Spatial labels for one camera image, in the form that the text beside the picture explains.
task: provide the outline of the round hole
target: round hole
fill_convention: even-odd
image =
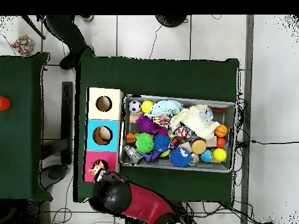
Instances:
[[[107,145],[112,140],[112,131],[107,126],[96,127],[92,138],[98,145]]]
[[[96,100],[96,108],[100,111],[109,111],[112,108],[112,101],[108,96],[100,96]]]

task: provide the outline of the purple spiky toy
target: purple spiky toy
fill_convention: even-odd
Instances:
[[[151,119],[145,116],[144,114],[139,116],[138,120],[136,120],[136,124],[140,127],[140,130],[142,132],[154,135],[158,132],[157,125],[153,123]]]

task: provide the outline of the pink box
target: pink box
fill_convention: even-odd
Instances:
[[[118,155],[117,152],[86,151],[86,163],[85,166],[83,166],[83,169],[85,167],[85,174],[84,174],[85,182],[94,182],[95,176],[91,175],[88,170],[92,168],[92,165],[97,160],[105,160],[109,166],[108,171],[115,171],[117,155]]]

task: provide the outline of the toy bin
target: toy bin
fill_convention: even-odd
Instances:
[[[228,128],[228,134],[224,137],[226,140],[226,145],[224,150],[227,152],[227,158],[222,162],[199,162],[192,163],[187,167],[176,167],[174,166],[169,157],[159,158],[154,162],[146,162],[142,160],[139,164],[132,164],[132,160],[126,155],[124,147],[132,145],[127,143],[126,135],[128,133],[141,133],[139,126],[135,123],[130,122],[130,111],[128,109],[128,104],[132,100],[138,100],[143,102],[144,100],[150,100],[153,103],[160,100],[177,100],[183,104],[184,107],[193,106],[197,104],[206,104],[213,110],[213,121],[217,121],[220,124],[224,124]],[[134,95],[128,94],[123,99],[123,112],[121,116],[121,137],[120,137],[120,154],[119,161],[122,166],[138,166],[138,167],[153,167],[157,169],[179,169],[179,170],[194,170],[203,172],[216,172],[216,173],[228,173],[234,168],[235,161],[235,143],[237,139],[237,116],[238,108],[235,103],[231,102],[221,102],[221,101],[208,101],[208,100],[192,100],[192,99],[180,99],[180,98],[170,98],[170,97],[158,97],[158,96],[141,96],[134,97]]]

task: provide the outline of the black pants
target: black pants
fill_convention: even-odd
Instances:
[[[78,54],[87,45],[80,30],[74,24],[74,19],[75,16],[71,15],[47,15],[45,26],[50,33],[64,42],[70,51]]]

